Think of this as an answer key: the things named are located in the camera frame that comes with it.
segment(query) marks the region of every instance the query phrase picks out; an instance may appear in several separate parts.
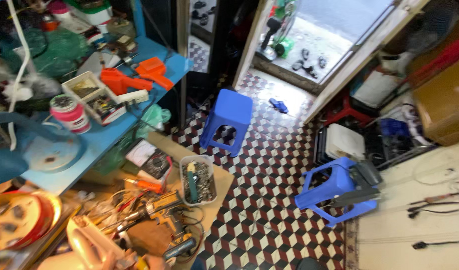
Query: blue plastic stool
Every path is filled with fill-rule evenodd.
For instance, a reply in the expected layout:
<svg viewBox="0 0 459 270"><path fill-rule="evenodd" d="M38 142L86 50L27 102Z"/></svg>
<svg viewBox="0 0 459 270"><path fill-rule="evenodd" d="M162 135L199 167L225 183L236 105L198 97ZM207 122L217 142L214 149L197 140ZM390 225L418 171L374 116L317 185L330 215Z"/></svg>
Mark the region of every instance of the blue plastic stool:
<svg viewBox="0 0 459 270"><path fill-rule="evenodd" d="M306 175L306 180L301 194L295 196L296 206L299 209L311 209L322 218L327 219L329 221L328 227L333 227L338 223L375 209L377 206L375 200L366 201L355 204L351 211L347 211L346 208L343 215L335 218L316 206L317 203L322 201L334 199L334 196L341 196L346 192L356 190L353 180L349 176L349 168L355 164L354 161L351 161L347 157L342 157L304 173L303 175ZM320 186L308 190L313 175L330 167L332 171L329 179Z"/></svg>
<svg viewBox="0 0 459 270"><path fill-rule="evenodd" d="M233 158L238 156L244 136L251 123L252 110L253 101L251 98L227 89L221 89L204 124L200 146L204 149L207 149L208 146L219 147L230 151ZM223 125L232 126L236 129L233 145L229 146L213 141L216 130Z"/></svg>

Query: orange tool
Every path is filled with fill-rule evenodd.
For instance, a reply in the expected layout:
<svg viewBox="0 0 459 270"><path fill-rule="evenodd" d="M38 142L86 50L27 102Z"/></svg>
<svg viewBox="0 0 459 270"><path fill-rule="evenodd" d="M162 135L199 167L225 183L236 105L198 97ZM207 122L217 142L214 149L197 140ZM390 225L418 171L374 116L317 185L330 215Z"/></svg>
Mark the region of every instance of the orange tool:
<svg viewBox="0 0 459 270"><path fill-rule="evenodd" d="M166 73L165 64L157 57L153 57L146 61L139 63L139 67L136 68L136 72L143 79L152 80L155 83L162 86L166 91L173 88L174 83L172 83L168 78L163 75Z"/></svg>
<svg viewBox="0 0 459 270"><path fill-rule="evenodd" d="M128 87L138 90L153 89L153 82L143 79L133 79L115 68L105 68L101 71L101 81L117 96L128 93Z"/></svg>
<svg viewBox="0 0 459 270"><path fill-rule="evenodd" d="M163 193L163 187L159 184L154 184L154 183L150 183L150 182L146 182L146 181L142 181L142 180L132 180L132 179L125 179L125 181L139 187L139 188L142 188L144 190L149 190L149 191L153 191L155 193L158 193L158 194L162 194Z"/></svg>

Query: white pipe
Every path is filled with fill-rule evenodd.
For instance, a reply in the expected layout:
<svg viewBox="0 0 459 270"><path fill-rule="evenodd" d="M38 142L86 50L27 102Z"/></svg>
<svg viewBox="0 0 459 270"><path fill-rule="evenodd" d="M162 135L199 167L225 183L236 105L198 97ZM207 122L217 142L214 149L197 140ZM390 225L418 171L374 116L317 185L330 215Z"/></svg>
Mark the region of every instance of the white pipe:
<svg viewBox="0 0 459 270"><path fill-rule="evenodd" d="M8 3L10 14L11 14L11 17L13 18L14 26L16 27L16 32L18 33L18 37L21 41L22 47L24 48L24 61L22 62L21 68L18 72L18 75L16 76L16 81L14 81L13 95L11 96L11 103L10 103L10 109L9 109L9 112L11 113L14 111L14 107L16 106L16 96L18 94L19 82L21 82L21 78L24 74L24 71L26 70L26 65L28 65L31 54L29 52L28 43L26 43L26 39L24 38L21 24L19 23L18 15L16 14L16 10L14 9L13 1L6 0L6 3ZM14 151L16 149L16 134L14 133L14 123L9 124L9 132L10 132L10 138L11 138L10 150Z"/></svg>

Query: workbench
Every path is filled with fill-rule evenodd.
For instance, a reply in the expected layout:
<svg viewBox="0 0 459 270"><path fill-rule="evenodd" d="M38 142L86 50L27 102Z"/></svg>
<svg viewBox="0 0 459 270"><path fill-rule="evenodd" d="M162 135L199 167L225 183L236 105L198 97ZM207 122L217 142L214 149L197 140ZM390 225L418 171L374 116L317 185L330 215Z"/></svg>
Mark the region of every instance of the workbench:
<svg viewBox="0 0 459 270"><path fill-rule="evenodd" d="M196 154L187 150L183 146L178 145L177 143L165 138L164 136L158 133L150 133L147 141L162 151L164 151L167 155L171 156L174 161L174 167L169 174L166 180L166 190L174 191L178 190L179 195L183 197L183 193L181 192L181 180L179 174L179 165L178 163L181 161L183 157L187 156L195 156ZM206 232L204 236L208 236L210 232L211 225L213 224L214 218L216 217L219 209L226 197L226 194L229 190L229 187L232 185L233 181L235 180L234 175L231 175L229 172L225 171L224 169L213 165L214 169L214 183L216 185L216 194L217 198L214 202L202 205L202 211L198 209L194 209L194 212L188 213L185 212L185 215L200 220L203 215L204 219L202 220L201 224L203 230ZM119 175L120 177L130 177L132 179L136 179L132 175L124 175L123 173ZM125 188L133 188L131 184L126 183ZM96 194L96 200L106 200L108 199L114 190L110 186L101 186L100 184L94 185L91 183L79 182L75 187L73 187L70 191L68 191L65 195L68 197L72 197L77 194L79 190L84 190L86 192L94 192ZM194 238L197 242L199 242L200 233L197 229L191 227L191 232L193 233ZM171 241L171 230L169 230L166 225L158 225L154 220L143 221L134 227L128 230L128 234L131 238L132 243L144 250L133 248L136 251L141 251L145 253L146 251L151 255L162 256L162 254L166 251L166 248ZM176 264L173 269L184 269L189 270L191 265L193 264L193 260L185 263L185 264Z"/></svg>
<svg viewBox="0 0 459 270"><path fill-rule="evenodd" d="M139 36L136 38L136 42L139 44L139 55L133 59L135 63L153 57L158 57L161 61L164 61L166 58L167 49L153 40L144 36ZM192 66L190 60L173 52L172 57L166 62L165 77L176 84L186 75L190 66ZM126 75L131 75L132 73L126 66L122 66L120 70ZM148 106L152 100L154 100L154 104L156 104L166 93L166 90L161 86L153 84L153 89L149 92L149 101L139 103L139 108L142 110ZM91 129L79 135L83 144L86 145L86 150L81 159L73 166L59 173L44 173L30 169L21 176L47 191L60 195L66 192L82 175L91 169L91 167L136 124L136 121L136 117L129 113L122 115L106 127L99 125L91 119Z"/></svg>

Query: mirror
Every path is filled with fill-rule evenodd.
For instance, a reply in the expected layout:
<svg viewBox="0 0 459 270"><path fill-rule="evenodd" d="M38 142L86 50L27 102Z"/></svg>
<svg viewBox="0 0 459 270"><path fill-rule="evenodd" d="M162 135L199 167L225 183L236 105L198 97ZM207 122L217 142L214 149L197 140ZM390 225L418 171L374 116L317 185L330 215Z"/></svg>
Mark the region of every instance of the mirror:
<svg viewBox="0 0 459 270"><path fill-rule="evenodd" d="M191 71L208 73L218 0L190 0L188 59Z"/></svg>

